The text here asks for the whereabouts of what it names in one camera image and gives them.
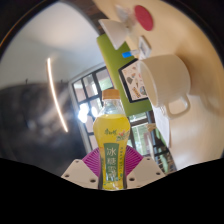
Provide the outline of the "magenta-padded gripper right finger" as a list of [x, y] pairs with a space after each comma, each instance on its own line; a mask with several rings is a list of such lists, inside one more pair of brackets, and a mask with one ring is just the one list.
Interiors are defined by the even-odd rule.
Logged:
[[140, 188], [163, 178], [165, 174], [150, 157], [143, 157], [128, 146], [125, 156], [125, 177], [128, 189]]

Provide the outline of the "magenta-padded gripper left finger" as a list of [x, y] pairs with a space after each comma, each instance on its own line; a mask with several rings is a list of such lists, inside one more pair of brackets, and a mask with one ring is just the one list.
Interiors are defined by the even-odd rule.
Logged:
[[100, 174], [100, 153], [96, 148], [83, 159], [75, 159], [62, 174], [62, 178], [84, 188], [98, 189]]

